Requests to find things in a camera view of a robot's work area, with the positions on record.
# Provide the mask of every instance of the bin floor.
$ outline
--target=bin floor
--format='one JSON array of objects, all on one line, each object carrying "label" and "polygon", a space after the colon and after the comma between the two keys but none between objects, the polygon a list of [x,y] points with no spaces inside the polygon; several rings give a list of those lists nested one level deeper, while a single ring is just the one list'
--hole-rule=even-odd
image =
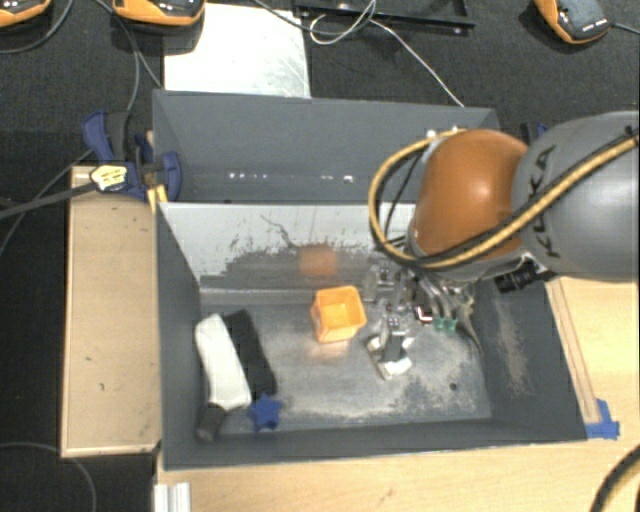
[{"label": "bin floor", "polygon": [[[423,327],[408,349],[413,367],[384,381],[365,346],[380,324],[376,308],[366,307],[368,323],[351,341],[320,344],[310,306],[248,308],[278,382],[275,398],[283,404],[278,430],[490,417],[480,358],[464,337]],[[251,430],[246,411],[235,411],[220,433]]]}]

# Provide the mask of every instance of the white paper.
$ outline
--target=white paper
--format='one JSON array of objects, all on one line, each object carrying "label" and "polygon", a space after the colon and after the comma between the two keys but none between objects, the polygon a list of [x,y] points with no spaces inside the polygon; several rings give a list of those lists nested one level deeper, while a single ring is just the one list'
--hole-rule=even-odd
[{"label": "white paper", "polygon": [[310,97],[301,31],[253,7],[207,4],[197,46],[165,57],[164,80],[173,91]]}]

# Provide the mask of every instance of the orange device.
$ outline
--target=orange device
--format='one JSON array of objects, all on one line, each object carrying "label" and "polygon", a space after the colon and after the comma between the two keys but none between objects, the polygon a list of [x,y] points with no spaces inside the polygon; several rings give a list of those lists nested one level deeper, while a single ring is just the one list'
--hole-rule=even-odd
[{"label": "orange device", "polygon": [[[412,236],[424,254],[444,252],[490,229],[513,211],[511,189],[527,146],[493,130],[468,130],[443,141],[429,159]],[[517,237],[485,258],[520,247]]]},{"label": "orange device", "polygon": [[311,318],[320,343],[350,340],[367,323],[355,286],[318,290],[311,307]]},{"label": "orange device", "polygon": [[595,41],[611,28],[596,0],[534,0],[536,7],[563,41],[582,44]]},{"label": "orange device", "polygon": [[51,0],[0,1],[0,28],[9,27],[42,14]]},{"label": "orange device", "polygon": [[205,0],[112,0],[115,13],[127,20],[164,27],[188,27],[204,13]]}]

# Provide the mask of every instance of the blue tape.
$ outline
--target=blue tape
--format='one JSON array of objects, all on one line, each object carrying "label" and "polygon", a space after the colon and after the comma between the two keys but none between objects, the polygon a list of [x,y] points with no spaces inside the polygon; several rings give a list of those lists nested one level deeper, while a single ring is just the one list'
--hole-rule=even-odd
[{"label": "blue tape", "polygon": [[605,400],[596,398],[598,409],[600,410],[600,417],[602,421],[600,423],[586,423],[585,429],[587,431],[587,437],[589,439],[611,439],[613,441],[618,439],[620,435],[620,422],[613,421],[611,419],[611,413],[609,412],[609,405]]}]

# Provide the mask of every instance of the yellow cable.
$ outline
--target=yellow cable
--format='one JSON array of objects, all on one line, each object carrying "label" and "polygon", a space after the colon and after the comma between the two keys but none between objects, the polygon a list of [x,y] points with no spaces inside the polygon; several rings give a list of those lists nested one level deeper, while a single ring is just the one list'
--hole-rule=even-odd
[{"label": "yellow cable", "polygon": [[[380,227],[380,222],[377,217],[377,212],[375,208],[376,196],[378,194],[378,189],[380,183],[387,175],[387,172],[391,167],[393,167],[397,162],[405,158],[406,156],[419,151],[421,149],[426,148],[431,144],[436,138],[445,138],[450,137],[451,135],[458,133],[457,131],[448,131],[439,134],[438,136],[429,137],[422,141],[416,142],[410,146],[407,146],[394,155],[391,155],[378,169],[378,172],[374,175],[373,180],[371,181],[371,185],[369,187],[369,217],[371,221],[371,227],[382,244],[388,244],[388,240],[384,236],[382,229]],[[540,215],[550,204],[552,204],[558,197],[564,194],[569,188],[575,185],[576,182],[589,175],[595,169],[605,165],[606,163],[614,160],[621,154],[630,151],[635,146],[638,145],[638,136],[630,137],[629,139],[624,140],[623,142],[616,144],[614,147],[609,148],[601,153],[598,153],[589,161],[583,163],[579,167],[577,167],[569,176],[567,176],[564,180],[558,183],[555,187],[549,190],[544,196],[540,197],[534,204],[532,204],[529,208],[527,208],[520,216],[514,219],[511,223],[505,226],[503,229],[498,231],[495,235],[488,238],[487,240],[479,243],[478,245],[466,250],[463,253],[460,253],[456,256],[452,256],[451,258],[434,262],[434,263],[421,263],[420,266],[425,269],[442,269],[444,267],[450,267],[453,265],[457,265],[459,263],[464,263],[474,257],[483,254],[484,252],[497,247],[502,244],[509,237],[513,236],[517,231],[526,226],[529,222],[531,222],[535,217]],[[393,246],[388,246],[387,251],[398,257],[399,259],[407,262],[417,262],[418,258],[415,256],[411,256],[402,251],[399,251]]]},{"label": "yellow cable", "polygon": [[[382,227],[380,226],[380,221],[378,219],[378,213],[376,211],[376,199],[377,199],[376,196],[378,195],[378,190],[380,188],[380,184],[382,183],[382,180],[386,177],[387,172],[389,171],[389,169],[391,169],[400,160],[402,160],[403,158],[406,158],[407,156],[411,155],[412,153],[415,153],[417,151],[420,151],[422,149],[427,148],[436,139],[451,137],[452,135],[454,135],[456,133],[461,133],[462,131],[464,131],[464,130],[450,130],[450,131],[447,131],[447,132],[442,132],[442,133],[440,133],[438,135],[433,135],[431,137],[427,137],[426,139],[420,140],[418,142],[415,142],[414,144],[411,144],[410,146],[406,146],[406,147],[402,148],[400,151],[398,151],[398,152],[394,153],[393,155],[391,155],[379,167],[378,172],[376,172],[376,174],[373,176],[373,178],[371,180],[371,184],[369,185],[369,197],[368,197],[367,204],[369,206],[369,220],[371,222],[371,228],[373,229],[378,241],[380,241],[382,244],[388,244],[388,240],[384,236],[384,233],[382,231]],[[410,256],[408,254],[405,254],[402,251],[399,251],[398,249],[396,249],[392,245],[389,245],[387,247],[387,250],[388,250],[388,252],[390,252],[394,256],[396,256],[396,257],[398,257],[398,258],[400,258],[400,259],[402,259],[404,261],[415,261],[416,260],[415,257]]]}]

